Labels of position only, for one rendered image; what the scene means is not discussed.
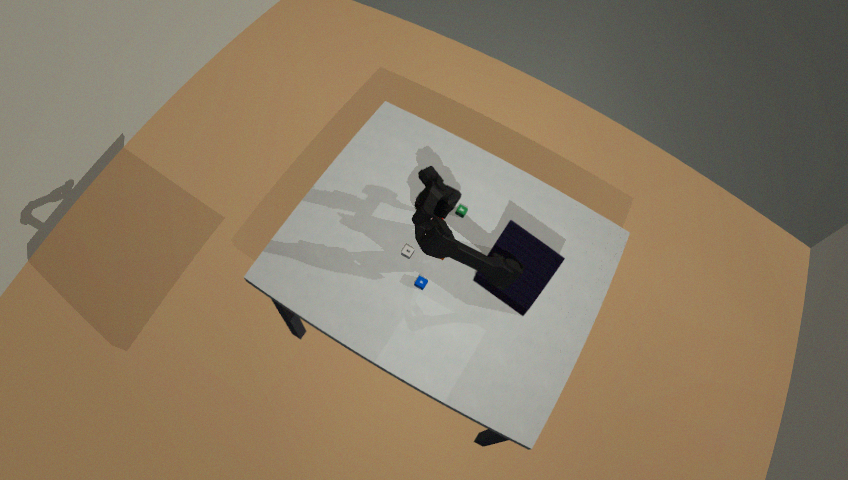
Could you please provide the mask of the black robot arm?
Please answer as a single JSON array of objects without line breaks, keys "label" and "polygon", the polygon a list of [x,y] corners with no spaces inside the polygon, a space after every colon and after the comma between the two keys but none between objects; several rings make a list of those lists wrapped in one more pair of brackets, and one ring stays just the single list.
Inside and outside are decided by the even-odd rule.
[{"label": "black robot arm", "polygon": [[[493,253],[490,257],[457,241],[445,220],[434,215],[434,209],[448,207],[458,201],[452,187],[444,184],[444,180],[433,166],[418,173],[418,178],[426,186],[415,201],[417,209],[412,217],[415,225],[415,239],[421,250],[435,258],[450,257],[482,273],[491,285],[501,289],[523,274],[526,266],[517,261],[512,255],[507,259]],[[434,218],[436,224],[426,235],[424,225]],[[525,268],[524,268],[525,267]]]}]

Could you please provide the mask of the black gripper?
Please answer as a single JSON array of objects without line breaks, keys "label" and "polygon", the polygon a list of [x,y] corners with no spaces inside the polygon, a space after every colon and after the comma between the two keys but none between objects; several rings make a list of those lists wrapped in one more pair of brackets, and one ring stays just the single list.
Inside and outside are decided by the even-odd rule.
[{"label": "black gripper", "polygon": [[[460,200],[460,198],[461,198],[461,195],[462,195],[462,194],[461,194],[461,192],[460,192],[459,190],[457,190],[457,189],[453,188],[453,187],[452,187],[452,189],[453,189],[453,191],[454,191],[455,196],[457,197],[457,199],[458,199],[458,201],[459,201],[459,200]],[[439,206],[437,206],[437,205],[436,205],[436,207],[435,207],[435,209],[434,209],[434,212],[433,212],[433,213],[434,213],[434,215],[435,215],[436,217],[441,218],[441,219],[442,219],[442,218],[444,218],[444,219],[445,219],[445,218],[447,217],[448,213],[454,209],[454,207],[456,206],[456,204],[458,203],[458,201],[456,201],[456,202],[454,202],[453,204],[449,205],[448,207],[444,207],[444,208],[443,208],[443,207],[439,207]],[[432,228],[433,228],[436,224],[438,224],[438,223],[436,222],[436,220],[435,220],[434,218],[433,218],[432,220],[430,219],[430,220],[429,220],[429,221],[428,221],[428,222],[424,225],[424,227],[425,227],[425,234],[427,234],[427,233],[428,233],[428,232],[429,232],[429,231],[430,231],[430,230],[431,230],[431,229],[432,229]]]}]

